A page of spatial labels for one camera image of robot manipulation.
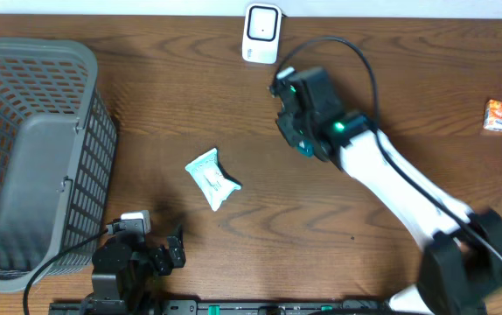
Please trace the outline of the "small orange box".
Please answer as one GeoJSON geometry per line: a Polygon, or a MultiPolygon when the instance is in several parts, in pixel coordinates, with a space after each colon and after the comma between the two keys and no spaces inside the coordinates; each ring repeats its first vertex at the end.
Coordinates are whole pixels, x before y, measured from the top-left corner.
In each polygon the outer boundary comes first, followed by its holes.
{"type": "Polygon", "coordinates": [[[502,101],[489,100],[486,103],[483,128],[502,132],[502,101]]]}

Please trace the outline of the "teal mouthwash bottle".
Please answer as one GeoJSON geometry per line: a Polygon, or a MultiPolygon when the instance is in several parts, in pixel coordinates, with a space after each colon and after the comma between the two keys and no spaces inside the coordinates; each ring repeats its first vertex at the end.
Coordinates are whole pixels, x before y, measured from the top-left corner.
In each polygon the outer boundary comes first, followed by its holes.
{"type": "Polygon", "coordinates": [[[307,158],[312,158],[315,155],[315,149],[313,144],[307,139],[301,140],[296,149],[307,158]]]}

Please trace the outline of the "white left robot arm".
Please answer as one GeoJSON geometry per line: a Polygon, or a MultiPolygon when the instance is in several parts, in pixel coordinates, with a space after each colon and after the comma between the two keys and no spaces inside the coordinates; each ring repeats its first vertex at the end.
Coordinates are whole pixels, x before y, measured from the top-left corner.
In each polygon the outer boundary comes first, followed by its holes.
{"type": "Polygon", "coordinates": [[[111,238],[92,257],[93,293],[86,314],[161,314],[162,306],[147,284],[185,266],[183,227],[166,237],[167,244],[151,247],[141,220],[112,223],[111,238]]]}

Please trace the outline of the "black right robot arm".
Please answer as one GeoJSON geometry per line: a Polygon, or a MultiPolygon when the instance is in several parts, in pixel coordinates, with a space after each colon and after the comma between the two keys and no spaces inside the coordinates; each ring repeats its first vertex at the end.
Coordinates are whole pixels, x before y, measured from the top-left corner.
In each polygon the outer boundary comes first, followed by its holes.
{"type": "Polygon", "coordinates": [[[422,251],[416,283],[386,309],[418,314],[483,314],[502,288],[502,218],[474,212],[428,180],[360,112],[347,111],[322,67],[277,73],[282,101],[276,124],[305,156],[334,163],[369,189],[406,227],[422,251]]]}

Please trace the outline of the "pale green tissue pack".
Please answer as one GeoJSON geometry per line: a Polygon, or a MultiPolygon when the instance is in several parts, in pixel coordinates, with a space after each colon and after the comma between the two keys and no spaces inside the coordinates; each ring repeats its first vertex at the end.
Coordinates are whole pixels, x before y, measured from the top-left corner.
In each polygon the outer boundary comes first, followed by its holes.
{"type": "Polygon", "coordinates": [[[192,176],[214,212],[219,210],[232,192],[241,189],[241,185],[224,176],[216,148],[191,161],[185,166],[185,170],[192,176]]]}

